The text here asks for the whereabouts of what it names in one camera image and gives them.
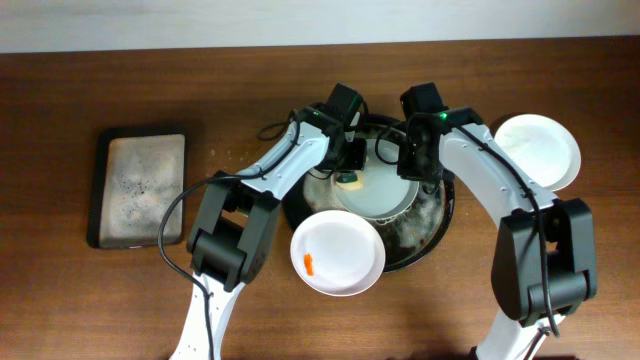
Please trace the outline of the pale blue plate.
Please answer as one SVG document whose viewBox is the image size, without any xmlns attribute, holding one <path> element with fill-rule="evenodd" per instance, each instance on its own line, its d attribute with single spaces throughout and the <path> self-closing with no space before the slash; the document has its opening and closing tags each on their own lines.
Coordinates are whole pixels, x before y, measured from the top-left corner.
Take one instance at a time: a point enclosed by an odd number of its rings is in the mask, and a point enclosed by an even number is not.
<svg viewBox="0 0 640 360">
<path fill-rule="evenodd" d="M 350 212 L 369 220 L 392 218 L 407 210 L 416 199 L 419 183 L 400 178 L 395 165 L 382 162 L 396 161 L 399 146 L 387 140 L 367 139 L 367 156 L 360 172 L 363 188 L 356 191 L 343 191 L 335 184 L 334 192 L 339 202 Z"/>
</svg>

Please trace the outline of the green yellow sponge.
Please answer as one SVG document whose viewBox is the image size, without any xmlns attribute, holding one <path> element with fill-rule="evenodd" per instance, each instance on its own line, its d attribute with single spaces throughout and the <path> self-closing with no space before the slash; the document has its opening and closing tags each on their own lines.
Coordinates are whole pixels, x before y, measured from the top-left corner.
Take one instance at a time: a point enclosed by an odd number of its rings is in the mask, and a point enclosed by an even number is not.
<svg viewBox="0 0 640 360">
<path fill-rule="evenodd" d="M 335 177 L 335 184 L 343 191 L 356 191 L 363 188 L 359 171 L 340 172 Z"/>
</svg>

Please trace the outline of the white plate top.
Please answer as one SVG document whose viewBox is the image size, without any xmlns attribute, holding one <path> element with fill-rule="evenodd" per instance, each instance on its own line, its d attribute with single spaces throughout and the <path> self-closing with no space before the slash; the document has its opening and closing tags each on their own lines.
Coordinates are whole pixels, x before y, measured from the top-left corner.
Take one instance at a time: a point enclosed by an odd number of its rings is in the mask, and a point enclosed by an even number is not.
<svg viewBox="0 0 640 360">
<path fill-rule="evenodd" d="M 580 172 L 582 158 L 576 139 L 549 117 L 511 117 L 497 127 L 494 140 L 520 169 L 547 190 L 566 188 Z"/>
</svg>

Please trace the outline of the white plate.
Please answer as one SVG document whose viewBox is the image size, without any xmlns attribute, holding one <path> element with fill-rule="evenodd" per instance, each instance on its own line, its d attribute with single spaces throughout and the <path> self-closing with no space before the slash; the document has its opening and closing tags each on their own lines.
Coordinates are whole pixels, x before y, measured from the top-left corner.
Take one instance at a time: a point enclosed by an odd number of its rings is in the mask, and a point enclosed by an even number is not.
<svg viewBox="0 0 640 360">
<path fill-rule="evenodd" d="M 386 252 L 369 222 L 350 212 L 327 210 L 308 217 L 295 229 L 290 258 L 301 280 L 315 291 L 349 297 L 378 281 Z"/>
<path fill-rule="evenodd" d="M 497 127 L 494 140 L 520 169 L 547 190 L 566 188 L 580 172 L 582 158 L 576 139 L 549 117 L 511 117 Z"/>
</svg>

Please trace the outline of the white plate bottom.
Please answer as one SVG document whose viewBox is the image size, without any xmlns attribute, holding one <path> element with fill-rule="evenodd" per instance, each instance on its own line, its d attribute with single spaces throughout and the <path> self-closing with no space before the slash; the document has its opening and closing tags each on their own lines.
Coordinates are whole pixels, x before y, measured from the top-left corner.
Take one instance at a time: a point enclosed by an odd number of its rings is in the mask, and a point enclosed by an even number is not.
<svg viewBox="0 0 640 360">
<path fill-rule="evenodd" d="M 350 212 L 327 210 L 308 217 L 295 229 L 290 258 L 301 280 L 315 291 L 349 297 L 378 281 L 386 252 L 369 222 Z"/>
</svg>

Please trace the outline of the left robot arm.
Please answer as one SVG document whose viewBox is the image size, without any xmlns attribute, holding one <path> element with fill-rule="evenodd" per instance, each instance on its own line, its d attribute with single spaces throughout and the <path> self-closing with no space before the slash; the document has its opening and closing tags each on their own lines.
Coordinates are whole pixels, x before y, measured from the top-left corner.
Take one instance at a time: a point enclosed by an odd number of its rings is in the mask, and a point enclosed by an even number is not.
<svg viewBox="0 0 640 360">
<path fill-rule="evenodd" d="M 338 83 L 328 99 L 292 110 L 278 142 L 236 174 L 200 181 L 205 193 L 187 239 L 193 285 L 174 359 L 218 359 L 234 305 L 266 261 L 281 202 L 312 169 L 356 170 L 364 148 L 351 133 L 368 112 L 363 97 Z"/>
</svg>

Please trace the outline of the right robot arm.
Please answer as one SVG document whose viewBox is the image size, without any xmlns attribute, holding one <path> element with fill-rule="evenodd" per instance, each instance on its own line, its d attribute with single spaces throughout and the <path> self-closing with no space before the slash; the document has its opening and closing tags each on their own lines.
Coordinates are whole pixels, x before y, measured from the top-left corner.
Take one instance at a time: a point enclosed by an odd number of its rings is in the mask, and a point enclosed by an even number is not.
<svg viewBox="0 0 640 360">
<path fill-rule="evenodd" d="M 398 175 L 439 183 L 446 172 L 497 227 L 491 285 L 499 311 L 472 359 L 531 359 L 559 324 L 597 292 L 594 224 L 581 199 L 563 201 L 525 174 L 470 107 L 446 106 L 433 83 L 400 102 L 405 140 Z"/>
</svg>

